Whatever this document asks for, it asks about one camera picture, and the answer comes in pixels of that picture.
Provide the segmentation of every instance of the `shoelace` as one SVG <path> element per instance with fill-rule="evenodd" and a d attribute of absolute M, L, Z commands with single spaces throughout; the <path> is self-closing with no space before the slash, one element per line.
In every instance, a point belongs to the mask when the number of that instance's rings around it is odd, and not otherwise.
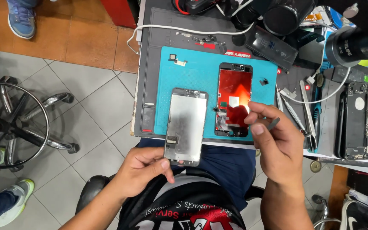
<path fill-rule="evenodd" d="M 29 17 L 34 16 L 33 10 L 20 6 L 16 0 L 8 0 L 8 2 L 12 4 L 13 10 L 18 13 L 18 22 L 29 26 Z"/>

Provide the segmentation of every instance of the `screwdriver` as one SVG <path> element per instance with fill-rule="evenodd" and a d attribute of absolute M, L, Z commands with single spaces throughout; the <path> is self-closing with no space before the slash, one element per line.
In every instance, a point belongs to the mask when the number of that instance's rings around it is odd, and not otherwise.
<path fill-rule="evenodd" d="M 302 122 L 300 122 L 300 119 L 298 115 L 296 114 L 296 112 L 293 110 L 292 106 L 289 105 L 289 103 L 285 100 L 285 98 L 282 95 L 280 96 L 282 97 L 282 100 L 285 103 L 285 106 L 287 110 L 289 111 L 290 115 L 295 120 L 295 122 L 298 124 L 299 128 L 302 130 L 305 137 L 312 135 L 311 133 L 308 133 L 308 131 L 306 131 L 306 128 L 303 126 Z"/>
<path fill-rule="evenodd" d="M 276 86 L 276 102 L 278 102 L 278 109 L 283 112 L 282 100 L 280 99 L 278 84 L 275 83 L 275 86 Z"/>

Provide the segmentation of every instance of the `tile floor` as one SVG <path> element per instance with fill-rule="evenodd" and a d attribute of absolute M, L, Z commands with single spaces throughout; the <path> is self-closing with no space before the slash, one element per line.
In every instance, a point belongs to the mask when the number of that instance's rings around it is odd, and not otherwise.
<path fill-rule="evenodd" d="M 79 194 L 93 175 L 112 175 L 117 172 L 129 149 L 139 138 L 129 135 L 136 74 L 76 65 L 41 58 L 0 52 L 0 77 L 15 76 L 20 85 L 33 91 L 41 99 L 58 93 L 71 92 L 72 104 L 62 103 L 49 111 L 51 132 L 68 142 L 80 144 L 80 151 L 68 154 L 45 148 L 24 169 L 12 173 L 0 171 L 0 191 L 20 178 L 35 182 L 35 190 L 24 212 L 0 230 L 53 230 L 74 215 Z M 36 127 L 44 130 L 41 117 L 33 119 Z M 20 158 L 33 154 L 36 148 L 20 142 Z M 304 158 L 303 182 L 306 207 L 311 218 L 316 217 L 317 205 L 313 194 L 328 199 L 333 177 L 332 165 L 324 164 L 315 174 L 309 169 L 311 160 Z M 254 185 L 265 187 L 267 177 L 257 159 Z M 250 230 L 263 230 L 260 220 L 260 199 L 248 202 L 241 212 Z M 109 230 L 116 229 L 117 219 Z"/>
<path fill-rule="evenodd" d="M 36 34 L 15 36 L 0 0 L 0 51 L 137 73 L 139 55 L 125 44 L 133 29 L 115 26 L 100 0 L 40 0 Z M 131 45 L 138 50 L 137 42 Z"/>

